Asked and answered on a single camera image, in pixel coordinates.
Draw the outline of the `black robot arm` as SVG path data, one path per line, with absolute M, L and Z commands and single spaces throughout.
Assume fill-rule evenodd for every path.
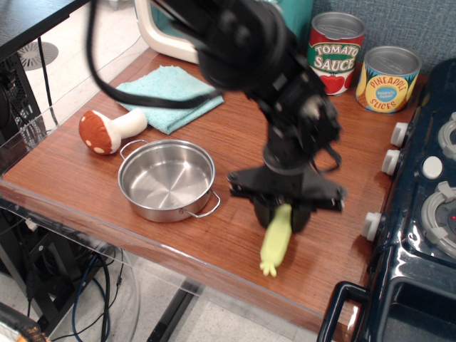
M 318 209 L 342 210 L 346 190 L 314 164 L 341 127 L 320 78 L 299 53 L 277 7 L 265 1 L 159 1 L 171 24 L 193 43 L 210 97 L 239 90 L 268 122 L 262 167 L 232 172 L 231 193 L 254 205 L 267 226 L 281 204 L 291 206 L 293 232 Z

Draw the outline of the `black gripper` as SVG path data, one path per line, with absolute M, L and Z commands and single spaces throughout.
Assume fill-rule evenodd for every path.
M 266 166 L 237 170 L 227 175 L 231 193 L 244 197 L 254 205 L 257 221 L 267 228 L 275 216 L 276 208 L 290 204 L 291 230 L 302 232 L 311 213 L 317 209 L 341 211 L 346 190 L 325 178 L 310 165 L 295 174 L 282 174 Z

